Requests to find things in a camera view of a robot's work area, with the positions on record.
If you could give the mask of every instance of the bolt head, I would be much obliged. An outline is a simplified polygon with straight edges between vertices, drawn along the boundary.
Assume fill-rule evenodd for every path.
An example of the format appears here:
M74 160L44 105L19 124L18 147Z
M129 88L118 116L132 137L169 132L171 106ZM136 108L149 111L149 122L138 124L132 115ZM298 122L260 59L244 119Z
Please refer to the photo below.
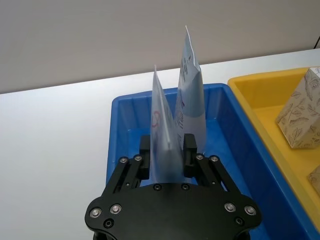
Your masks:
M234 221L239 226L243 226L244 225L244 220L241 217L237 217Z
M217 162L219 160L219 158L217 158L216 156L212 156L212 157L210 157L210 160L212 162Z
M114 220L112 218L108 218L107 220L105 220L103 225L106 229L110 229L114 225Z
M156 191L160 191L162 189L162 186L160 184L153 185L153 189Z
M190 189L190 186L187 183L183 183L181 185L182 190L188 191Z
M92 211L90 212L90 217L91 218L97 218L99 217L101 214L101 209L100 208L95 208L95 209L92 209Z
M136 161L141 161L141 160L142 160L142 156L137 155L137 156L134 157L134 160L136 160Z
M126 163L127 162L127 159L125 158L125 157L122 157L122 158L120 158L120 163Z
M110 207L110 213L118 214L118 213L120 213L121 209L122 209L122 207L119 204L112 205Z
M227 210L228 212L232 213L236 210L236 207L235 205L233 205L232 203L230 202L227 202L225 205L224 205L224 208L225 210Z
M244 211L246 212L246 214L251 216L254 216L257 214L256 210L252 206L245 206Z
M202 156L201 154L198 154L198 155L196 155L195 157L196 157L196 159L198 159L198 160L204 159L204 156Z

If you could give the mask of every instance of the table surface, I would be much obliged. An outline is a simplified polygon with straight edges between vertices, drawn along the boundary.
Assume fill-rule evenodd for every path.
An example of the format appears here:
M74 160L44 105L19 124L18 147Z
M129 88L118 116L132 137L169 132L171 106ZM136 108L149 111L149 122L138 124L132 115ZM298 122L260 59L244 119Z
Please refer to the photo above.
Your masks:
M203 83L320 66L320 49L202 65ZM179 69L158 72L163 88ZM106 180L111 104L149 91L142 73L0 95L0 238L89 240L84 214Z

